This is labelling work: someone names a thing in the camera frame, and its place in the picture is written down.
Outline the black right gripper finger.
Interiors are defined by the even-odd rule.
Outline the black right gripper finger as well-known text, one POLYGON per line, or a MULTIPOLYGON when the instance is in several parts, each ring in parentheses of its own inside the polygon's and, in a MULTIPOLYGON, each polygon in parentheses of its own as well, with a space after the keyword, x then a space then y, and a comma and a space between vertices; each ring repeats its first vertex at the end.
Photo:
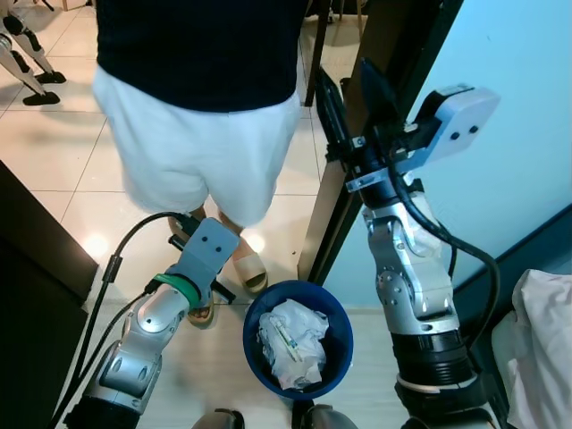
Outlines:
POLYGON ((338 83, 323 68, 315 68, 317 115, 327 140, 326 161, 342 161, 351 150, 351 136, 346 123, 346 106, 338 83))
POLYGON ((361 135, 369 139, 392 139, 398 129, 395 91, 372 60, 363 58, 359 68, 361 96, 366 111, 361 135))

